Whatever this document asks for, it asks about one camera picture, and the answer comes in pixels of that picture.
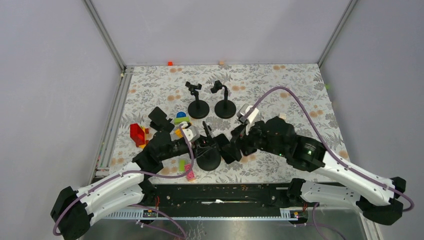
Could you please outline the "black pole stand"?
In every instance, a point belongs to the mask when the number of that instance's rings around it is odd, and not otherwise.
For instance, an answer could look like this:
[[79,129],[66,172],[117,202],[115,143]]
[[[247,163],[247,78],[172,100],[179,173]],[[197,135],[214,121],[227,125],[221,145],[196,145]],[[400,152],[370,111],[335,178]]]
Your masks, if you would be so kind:
[[221,155],[216,143],[212,143],[212,148],[202,156],[196,157],[197,165],[204,171],[214,171],[221,164]]
[[235,104],[229,100],[228,87],[221,83],[220,80],[214,82],[213,87],[210,89],[211,93],[216,94],[219,90],[223,89],[223,100],[218,101],[214,106],[214,112],[217,117],[221,119],[230,119],[236,114]]

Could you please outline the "purple phone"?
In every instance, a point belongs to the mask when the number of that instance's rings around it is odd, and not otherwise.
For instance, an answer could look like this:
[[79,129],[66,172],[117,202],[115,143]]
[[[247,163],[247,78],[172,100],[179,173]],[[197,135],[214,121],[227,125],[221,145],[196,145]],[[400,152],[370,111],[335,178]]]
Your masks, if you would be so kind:
[[242,143],[240,145],[240,151],[243,156],[249,156],[251,154],[254,154],[257,152],[257,148],[254,146],[249,145],[248,143]]

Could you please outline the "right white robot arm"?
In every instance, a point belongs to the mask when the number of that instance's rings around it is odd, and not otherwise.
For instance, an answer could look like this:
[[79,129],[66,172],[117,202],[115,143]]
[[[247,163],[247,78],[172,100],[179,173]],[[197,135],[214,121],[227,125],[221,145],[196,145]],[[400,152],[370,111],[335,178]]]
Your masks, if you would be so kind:
[[327,150],[318,140],[298,135],[293,125],[274,117],[258,121],[248,128],[241,124],[231,131],[230,149],[239,160],[256,151],[286,159],[294,169],[322,175],[338,185],[327,185],[301,178],[291,180],[287,201],[293,206],[327,204],[350,208],[366,219],[390,226],[403,215],[400,194],[406,181],[401,177],[385,178],[364,170]]

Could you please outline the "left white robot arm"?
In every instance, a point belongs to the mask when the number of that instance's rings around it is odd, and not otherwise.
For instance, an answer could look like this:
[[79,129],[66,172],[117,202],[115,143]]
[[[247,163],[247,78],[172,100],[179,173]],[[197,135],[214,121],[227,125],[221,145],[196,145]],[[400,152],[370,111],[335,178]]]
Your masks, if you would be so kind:
[[[54,220],[52,233],[65,240],[77,240],[103,217],[126,206],[152,204],[155,192],[150,177],[163,179],[193,175],[195,160],[204,157],[216,146],[211,128],[203,122],[206,135],[194,125],[182,122],[178,129],[182,135],[172,140],[168,131],[157,131],[143,150],[131,162],[113,174],[74,190],[68,186],[61,190],[50,212]],[[188,154],[190,163],[179,175],[159,174],[163,161]]]

